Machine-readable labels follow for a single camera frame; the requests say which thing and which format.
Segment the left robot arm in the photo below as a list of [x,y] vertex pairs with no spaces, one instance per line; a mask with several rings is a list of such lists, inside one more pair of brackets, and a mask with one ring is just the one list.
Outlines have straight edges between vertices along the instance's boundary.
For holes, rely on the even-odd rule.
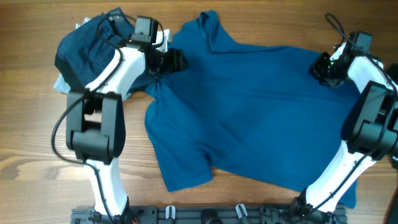
[[67,109],[60,117],[66,122],[66,145],[74,151],[75,163],[90,172],[95,205],[88,212],[91,223],[137,223],[129,207],[119,168],[126,127],[123,97],[143,75],[159,78],[187,66],[180,50],[170,50],[170,32],[151,17],[139,16],[132,34],[112,43],[96,31],[114,56],[99,77],[83,90],[67,95]]

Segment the blue polo shirt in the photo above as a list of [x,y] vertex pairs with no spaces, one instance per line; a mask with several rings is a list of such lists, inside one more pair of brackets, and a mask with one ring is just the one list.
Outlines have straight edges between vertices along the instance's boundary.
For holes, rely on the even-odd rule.
[[312,77],[318,52],[240,44],[215,11],[185,23],[172,47],[188,68],[146,87],[144,121],[168,191],[209,182],[213,168],[296,191],[318,179],[359,96]]

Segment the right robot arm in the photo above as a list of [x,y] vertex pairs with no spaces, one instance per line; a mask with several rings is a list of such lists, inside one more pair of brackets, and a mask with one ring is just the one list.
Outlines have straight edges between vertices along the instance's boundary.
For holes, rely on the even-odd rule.
[[351,80],[360,96],[341,129],[338,152],[322,175],[289,208],[293,223],[326,223],[356,179],[385,155],[397,155],[397,85],[369,52],[372,35],[352,32],[312,65],[322,85]]

